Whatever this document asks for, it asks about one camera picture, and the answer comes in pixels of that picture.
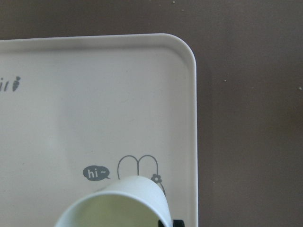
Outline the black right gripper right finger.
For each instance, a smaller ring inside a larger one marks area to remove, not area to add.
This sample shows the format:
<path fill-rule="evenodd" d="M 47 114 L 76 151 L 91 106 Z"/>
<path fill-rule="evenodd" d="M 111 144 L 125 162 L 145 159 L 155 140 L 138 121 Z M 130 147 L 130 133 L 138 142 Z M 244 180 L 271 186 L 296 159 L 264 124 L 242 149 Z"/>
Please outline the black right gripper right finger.
<path fill-rule="evenodd" d="M 173 227 L 185 227 L 185 223 L 181 219 L 174 219 L 173 220 Z"/>

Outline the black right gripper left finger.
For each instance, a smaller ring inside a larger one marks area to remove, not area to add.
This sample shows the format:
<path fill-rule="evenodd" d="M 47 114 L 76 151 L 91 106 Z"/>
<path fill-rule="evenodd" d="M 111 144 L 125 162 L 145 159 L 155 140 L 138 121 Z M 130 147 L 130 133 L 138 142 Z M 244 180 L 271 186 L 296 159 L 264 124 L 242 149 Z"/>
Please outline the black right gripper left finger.
<path fill-rule="evenodd" d="M 158 227 L 164 227 L 163 223 L 160 220 L 158 221 Z"/>

